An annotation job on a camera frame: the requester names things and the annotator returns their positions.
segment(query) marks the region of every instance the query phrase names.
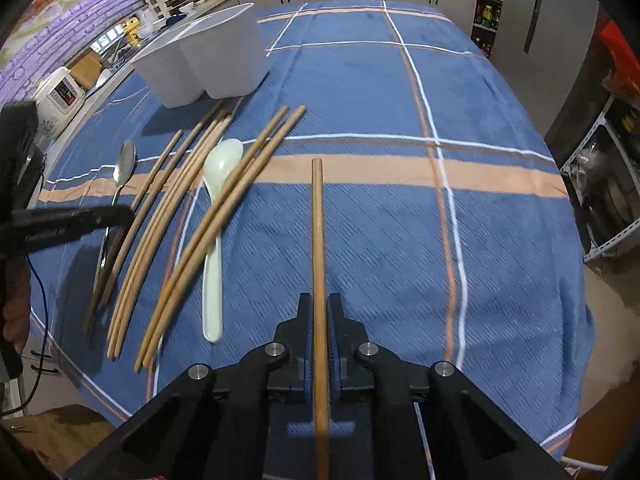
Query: silver bolt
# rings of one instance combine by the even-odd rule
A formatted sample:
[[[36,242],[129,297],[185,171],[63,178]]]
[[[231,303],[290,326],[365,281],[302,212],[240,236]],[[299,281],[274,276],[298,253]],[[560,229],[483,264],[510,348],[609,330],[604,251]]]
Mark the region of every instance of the silver bolt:
[[[267,343],[264,346],[264,351],[271,357],[277,357],[284,352],[284,345],[282,343]]]
[[[367,341],[358,346],[358,350],[363,355],[372,356],[378,353],[378,345]]]
[[[189,368],[189,377],[199,381],[204,379],[209,373],[209,368],[206,365],[193,365]]]
[[[438,375],[441,375],[443,377],[449,377],[450,375],[453,375],[453,372],[455,370],[455,368],[449,361],[438,361],[433,369],[436,370],[436,373]]]

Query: blue tablecloth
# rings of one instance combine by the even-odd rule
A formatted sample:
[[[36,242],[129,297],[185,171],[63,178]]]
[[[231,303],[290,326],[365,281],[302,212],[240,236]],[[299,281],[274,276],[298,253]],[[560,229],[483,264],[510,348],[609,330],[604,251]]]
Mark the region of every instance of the blue tablecloth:
[[[119,424],[190,364],[232,364],[269,341],[311,289],[310,160],[322,156],[328,293],[339,292],[347,315],[403,359],[455,362],[557,456],[575,421],[593,329],[564,185],[510,88],[428,7],[305,4],[259,21],[270,73],[225,137],[250,142],[283,104],[308,111],[223,233],[222,339],[202,337],[198,280],[158,368],[132,371],[160,284],[209,206],[200,186],[162,241],[115,362],[105,357],[107,315],[91,347],[81,336],[102,233],[34,256],[72,379]],[[62,154],[40,206],[110,202],[108,165],[125,139],[135,141],[136,174],[144,175],[175,131],[193,127],[211,105],[203,96],[167,110],[133,73]],[[126,188],[121,203],[134,191]],[[278,413],[265,473],[311,478],[310,425]],[[356,437],[365,426],[332,426],[344,478],[370,477]]]

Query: rice cooker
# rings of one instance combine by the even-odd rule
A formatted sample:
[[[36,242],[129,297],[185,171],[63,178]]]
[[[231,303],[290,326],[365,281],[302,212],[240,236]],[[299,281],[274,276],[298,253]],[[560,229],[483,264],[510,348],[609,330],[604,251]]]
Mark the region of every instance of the rice cooker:
[[[40,121],[37,137],[57,139],[84,104],[84,98],[84,90],[64,66],[42,81],[33,97]]]

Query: purple brick wall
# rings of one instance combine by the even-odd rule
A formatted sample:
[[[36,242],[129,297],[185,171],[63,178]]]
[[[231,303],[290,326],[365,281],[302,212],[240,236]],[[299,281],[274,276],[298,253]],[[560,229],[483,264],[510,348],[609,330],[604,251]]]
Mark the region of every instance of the purple brick wall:
[[[83,0],[71,7],[31,38],[2,69],[0,105],[31,96],[43,76],[143,4],[143,0]]]

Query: chopstick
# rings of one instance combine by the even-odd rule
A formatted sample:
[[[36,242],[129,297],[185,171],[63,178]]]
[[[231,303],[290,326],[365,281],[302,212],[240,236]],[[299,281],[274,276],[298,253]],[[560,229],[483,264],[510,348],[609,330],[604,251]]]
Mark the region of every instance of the chopstick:
[[[151,187],[151,183],[153,182],[156,175],[158,174],[158,171],[160,171],[160,168],[162,168],[162,165],[164,164],[167,157],[171,153],[171,150],[174,148],[178,140],[180,140],[180,137],[182,136],[183,132],[184,130],[178,130],[175,133],[175,135],[172,137],[172,139],[167,143],[164,150],[162,150],[162,153],[160,153],[160,155],[158,156],[158,160],[156,160],[156,163],[151,168],[151,172],[147,175],[145,183],[143,184],[142,188],[140,189],[135,199],[131,203],[132,211],[135,212],[136,209],[138,209],[138,206],[140,205],[143,198],[145,197],[146,192]],[[118,254],[118,251],[120,250],[122,241],[124,240],[126,233],[127,233],[126,229],[122,229],[122,228],[119,229],[116,232],[113,242],[111,242],[111,247],[107,253],[104,267],[100,271],[100,275],[98,276],[98,283],[95,287],[94,293],[91,296],[91,300],[89,302],[89,307],[87,308],[86,315],[84,316],[84,335],[85,336],[88,335],[89,327],[91,326],[91,322],[94,318],[95,308],[98,305],[98,300],[102,296],[102,291],[104,290],[104,286],[111,272],[111,267],[113,267],[113,263],[116,260],[116,256]]]
[[[180,148],[172,157],[171,161],[161,173],[160,177],[157,180],[154,180],[153,186],[149,191],[149,194],[146,196],[145,201],[140,206],[140,210],[136,213],[136,218],[133,221],[133,224],[129,227],[127,231],[127,235],[124,238],[122,246],[119,248],[116,244],[111,246],[109,253],[107,254],[107,261],[104,266],[103,272],[105,275],[105,279],[108,274],[108,269],[111,267],[111,272],[108,274],[109,278],[107,280],[106,285],[104,286],[104,292],[102,294],[102,303],[107,303],[111,298],[111,294],[113,293],[113,287],[116,284],[118,276],[120,274],[120,270],[124,264],[127,255],[129,254],[129,250],[133,244],[133,241],[136,238],[136,234],[138,234],[138,230],[140,229],[142,222],[145,221],[146,214],[151,209],[151,206],[156,201],[156,196],[160,192],[160,190],[164,187],[164,184],[168,180],[169,176],[172,174],[174,168],[187,151],[193,140],[198,136],[201,129],[207,124],[210,118],[218,111],[218,109],[222,106],[223,101],[219,101],[214,105],[211,110],[209,110],[203,118],[201,118],[200,122],[193,127],[193,130],[189,133],[186,139],[180,144]]]
[[[296,111],[293,112],[291,117],[287,120],[287,122],[285,122],[278,129],[277,133],[271,138],[267,145],[265,145],[264,149],[260,152],[260,155],[256,157],[255,161],[242,174],[242,177],[238,181],[238,184],[233,188],[228,198],[220,206],[219,211],[214,215],[210,225],[207,227],[207,230],[202,237],[200,244],[197,245],[193,252],[193,255],[186,263],[184,271],[178,278],[175,288],[169,296],[166,305],[164,306],[164,309],[158,321],[158,325],[156,326],[156,329],[154,330],[153,335],[151,336],[151,340],[149,341],[146,348],[145,357],[143,359],[143,364],[146,368],[150,367],[150,364],[154,357],[155,348],[158,346],[158,342],[160,341],[162,334],[169,326],[171,318],[173,317],[174,312],[176,311],[185,290],[191,283],[191,280],[193,279],[196,271],[204,260],[204,257],[206,256],[207,251],[214,242],[216,235],[218,234],[222,226],[228,221],[229,217],[233,214],[236,206],[238,206],[238,203],[244,196],[249,186],[251,186],[255,178],[267,165],[267,162],[270,160],[271,155],[273,155],[273,152],[280,145],[282,139],[286,137],[293,126],[295,126],[298,120],[300,120],[300,117],[302,117],[305,111],[306,108],[304,106],[298,107]]]
[[[134,265],[132,262],[127,271],[127,274],[130,274],[130,279],[126,281],[124,288],[120,291],[120,297],[122,298],[122,304],[120,306],[121,321],[118,331],[116,332],[114,328],[112,333],[107,357],[112,358],[112,356],[118,357],[120,355],[124,336],[127,328],[129,327],[133,307],[135,306],[138,294],[140,293],[140,288],[142,287],[142,283],[146,277],[146,272],[148,271],[153,257],[158,250],[162,236],[164,235],[169,222],[174,217],[175,211],[180,205],[187,189],[201,170],[207,155],[209,155],[209,152],[218,143],[222,135],[224,135],[225,130],[232,119],[233,117],[231,115],[222,117],[220,122],[213,129],[210,128],[210,134],[205,134],[202,139],[200,139],[198,146],[191,153],[192,156],[190,155],[190,161],[185,163],[185,168],[180,172],[180,178],[176,180],[174,192],[172,194],[168,193],[163,197],[167,198],[170,195],[170,198],[166,200],[166,206],[162,207],[162,202],[158,206],[158,209],[156,210],[158,213],[158,220],[155,225],[147,227],[146,233],[149,233],[148,237],[140,241],[136,250],[136,253],[139,253],[140,256],[138,258],[134,257],[136,263]]]
[[[324,269],[324,204],[322,159],[311,161],[311,226],[314,303],[314,441],[316,478],[329,479],[329,371],[326,334],[326,278]]]
[[[142,339],[142,344],[140,345],[140,350],[138,352],[138,356],[136,357],[136,363],[134,365],[135,371],[137,372],[140,371],[140,367],[142,366],[142,359],[146,353],[146,348],[148,347],[149,340],[151,339],[151,336],[156,326],[158,325],[158,320],[160,319],[160,315],[162,314],[162,310],[164,309],[166,301],[169,298],[169,295],[171,294],[171,292],[174,290],[175,283],[178,281],[178,278],[184,271],[184,268],[187,262],[190,260],[191,256],[193,255],[193,252],[195,251],[196,247],[200,243],[202,236],[207,230],[208,225],[211,223],[215,214],[219,211],[224,201],[227,199],[227,197],[229,196],[233,188],[238,183],[238,180],[242,176],[242,173],[244,172],[244,170],[254,160],[254,156],[256,155],[256,153],[258,153],[258,151],[262,148],[262,146],[266,142],[267,138],[269,137],[273,129],[277,126],[277,124],[284,117],[284,115],[287,113],[288,110],[289,110],[289,107],[283,106],[271,118],[271,120],[261,131],[257,139],[255,139],[255,142],[249,147],[247,152],[244,154],[244,156],[242,157],[238,165],[231,171],[231,173],[225,179],[222,185],[222,188],[220,189],[220,192],[216,197],[216,200],[214,201],[213,204],[211,204],[211,206],[205,213],[204,217],[200,221],[200,224],[198,225],[196,232],[193,234],[193,236],[189,240],[187,247],[183,250],[182,256],[178,261],[178,264],[175,267],[174,272],[172,273],[169,280],[166,282],[166,284],[162,287],[162,290],[160,291],[160,296],[158,298],[158,302],[156,303],[156,308],[154,309],[151,320],[149,320],[149,324],[146,327],[145,336]]]

